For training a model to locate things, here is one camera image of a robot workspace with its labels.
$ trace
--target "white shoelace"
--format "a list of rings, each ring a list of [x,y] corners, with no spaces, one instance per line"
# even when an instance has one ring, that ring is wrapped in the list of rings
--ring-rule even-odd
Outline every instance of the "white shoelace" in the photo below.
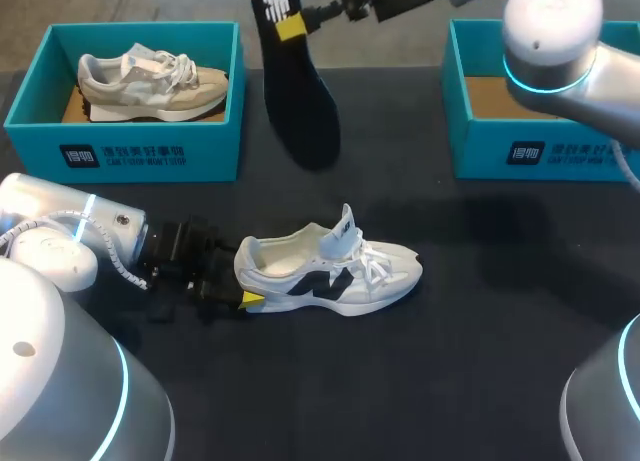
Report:
[[[370,287],[376,287],[391,277],[391,259],[384,253],[376,251],[363,239],[362,230],[358,229],[358,242],[347,255],[351,258],[348,264],[358,263],[364,270],[364,279]]]
[[[198,84],[196,63],[191,61],[186,54],[174,56],[166,51],[158,51],[156,60],[162,63],[160,67],[162,72],[154,75],[153,78],[169,78],[171,82],[167,92],[175,86],[196,86]]]

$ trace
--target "black insole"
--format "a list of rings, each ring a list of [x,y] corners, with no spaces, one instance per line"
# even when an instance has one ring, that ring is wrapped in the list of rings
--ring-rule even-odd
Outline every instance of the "black insole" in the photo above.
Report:
[[[311,61],[307,37],[281,41],[276,24],[301,10],[300,0],[251,0],[262,46],[269,120],[294,161],[322,170],[340,155],[338,109]]]

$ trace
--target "teal box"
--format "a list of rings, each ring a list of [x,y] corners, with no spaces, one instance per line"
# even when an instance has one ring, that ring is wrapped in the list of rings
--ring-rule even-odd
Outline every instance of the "teal box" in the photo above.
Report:
[[[115,58],[134,43],[228,72],[224,121],[62,124],[80,57]],[[57,183],[234,181],[244,96],[237,23],[58,24],[47,30],[4,127],[28,173]]]
[[[601,39],[640,54],[637,23],[607,22]],[[625,181],[610,139],[591,128],[564,119],[474,117],[465,77],[505,77],[503,56],[502,21],[451,21],[441,76],[456,177]],[[625,154],[640,173],[640,153]]]

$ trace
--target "white sneaker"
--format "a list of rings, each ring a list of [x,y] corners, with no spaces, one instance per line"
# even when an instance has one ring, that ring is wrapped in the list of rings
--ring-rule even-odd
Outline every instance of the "white sneaker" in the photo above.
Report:
[[[422,265],[410,249],[362,239],[345,204],[333,230],[310,224],[286,238],[246,238],[235,273],[245,291],[265,298],[249,312],[321,306],[359,316],[406,296],[420,280]]]
[[[224,71],[196,66],[184,54],[135,44],[119,58],[82,56],[78,86],[90,104],[91,121],[188,121],[221,104],[229,81]]]

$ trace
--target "black table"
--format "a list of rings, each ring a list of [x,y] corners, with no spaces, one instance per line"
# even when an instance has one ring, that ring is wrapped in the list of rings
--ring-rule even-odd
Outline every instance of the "black table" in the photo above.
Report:
[[[456,181],[437,69],[323,76],[344,132],[330,172],[288,159],[252,72],[237,183],[81,186],[238,237],[332,226],[349,202],[367,239],[426,260],[417,295],[362,318],[306,309],[203,326],[188,306],[170,326],[134,316],[131,349],[173,402],[175,459],[566,460],[564,383],[640,310],[640,196],[623,184]],[[0,176],[22,170],[5,138],[0,156]]]

